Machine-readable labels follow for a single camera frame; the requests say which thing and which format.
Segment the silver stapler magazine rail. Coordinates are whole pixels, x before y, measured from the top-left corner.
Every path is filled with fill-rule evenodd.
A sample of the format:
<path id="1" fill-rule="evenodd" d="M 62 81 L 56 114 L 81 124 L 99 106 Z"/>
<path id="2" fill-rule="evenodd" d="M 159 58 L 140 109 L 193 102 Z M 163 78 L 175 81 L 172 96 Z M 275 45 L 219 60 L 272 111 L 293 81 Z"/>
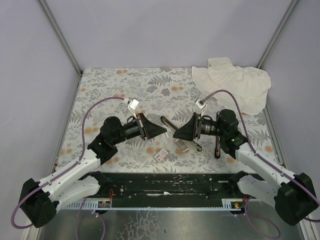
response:
<path id="1" fill-rule="evenodd" d="M 161 116 L 160 120 L 164 125 L 169 127 L 173 132 L 178 130 L 178 127 L 175 126 L 172 122 L 170 122 L 165 116 Z M 183 140 L 183 141 L 187 145 L 189 150 L 192 149 L 197 153 L 201 153 L 203 151 L 202 147 L 195 141 L 186 141 L 186 140 Z"/>

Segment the cardboard staple tray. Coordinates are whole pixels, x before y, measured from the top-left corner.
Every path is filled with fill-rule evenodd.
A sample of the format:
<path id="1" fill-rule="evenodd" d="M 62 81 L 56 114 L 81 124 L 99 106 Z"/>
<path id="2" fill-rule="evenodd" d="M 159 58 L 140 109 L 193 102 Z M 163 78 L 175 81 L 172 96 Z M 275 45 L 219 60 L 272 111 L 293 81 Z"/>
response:
<path id="1" fill-rule="evenodd" d="M 188 146 L 181 139 L 176 139 L 174 144 L 179 148 L 182 153 L 185 153 L 189 150 Z"/>

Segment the black stapler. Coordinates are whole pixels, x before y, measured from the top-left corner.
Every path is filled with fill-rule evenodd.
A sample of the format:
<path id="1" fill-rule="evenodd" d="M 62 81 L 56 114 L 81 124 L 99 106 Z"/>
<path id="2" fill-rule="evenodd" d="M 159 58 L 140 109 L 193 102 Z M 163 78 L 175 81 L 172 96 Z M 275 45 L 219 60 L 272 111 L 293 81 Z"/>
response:
<path id="1" fill-rule="evenodd" d="M 215 147 L 214 147 L 214 158 L 219 159 L 221 157 L 221 145 L 220 145 L 220 137 L 215 137 Z"/>

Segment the red white staple box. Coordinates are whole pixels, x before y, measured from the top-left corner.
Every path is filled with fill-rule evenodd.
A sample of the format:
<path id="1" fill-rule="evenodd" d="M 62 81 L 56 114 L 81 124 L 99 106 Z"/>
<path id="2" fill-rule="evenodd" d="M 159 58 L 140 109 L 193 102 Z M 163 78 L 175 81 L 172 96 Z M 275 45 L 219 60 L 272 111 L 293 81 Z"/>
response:
<path id="1" fill-rule="evenodd" d="M 158 162 L 161 162 L 166 156 L 168 155 L 168 152 L 165 149 L 161 149 L 159 152 L 157 152 L 154 155 L 154 159 Z"/>

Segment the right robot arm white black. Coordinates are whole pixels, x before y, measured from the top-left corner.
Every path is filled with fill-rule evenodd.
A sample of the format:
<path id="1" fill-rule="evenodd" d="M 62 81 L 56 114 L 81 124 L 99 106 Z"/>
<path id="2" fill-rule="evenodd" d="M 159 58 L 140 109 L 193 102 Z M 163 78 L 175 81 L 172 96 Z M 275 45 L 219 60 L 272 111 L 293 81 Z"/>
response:
<path id="1" fill-rule="evenodd" d="M 202 135 L 219 137 L 224 153 L 249 166 L 262 178 L 257 180 L 245 172 L 237 173 L 234 182 L 239 190 L 273 207 L 287 224 L 296 225 L 320 205 L 311 178 L 262 157 L 239 131 L 238 125 L 235 112 L 229 109 L 220 111 L 216 120 L 195 112 L 173 137 L 185 141 L 199 139 Z"/>

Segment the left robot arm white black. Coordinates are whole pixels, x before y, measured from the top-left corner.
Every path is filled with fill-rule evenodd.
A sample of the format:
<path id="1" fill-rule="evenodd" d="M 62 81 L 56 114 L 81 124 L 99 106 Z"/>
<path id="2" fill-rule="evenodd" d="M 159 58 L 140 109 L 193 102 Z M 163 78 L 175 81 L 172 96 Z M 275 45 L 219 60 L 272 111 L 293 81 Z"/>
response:
<path id="1" fill-rule="evenodd" d="M 18 208 L 36 228 L 49 223 L 64 206 L 99 192 L 99 181 L 86 176 L 102 166 L 117 152 L 117 144 L 135 137 L 150 140 L 165 134 L 167 129 L 149 121 L 143 113 L 122 124 L 116 116 L 106 118 L 99 134 L 87 146 L 79 159 L 74 159 L 60 170 L 35 181 L 28 179 L 22 185 Z"/>

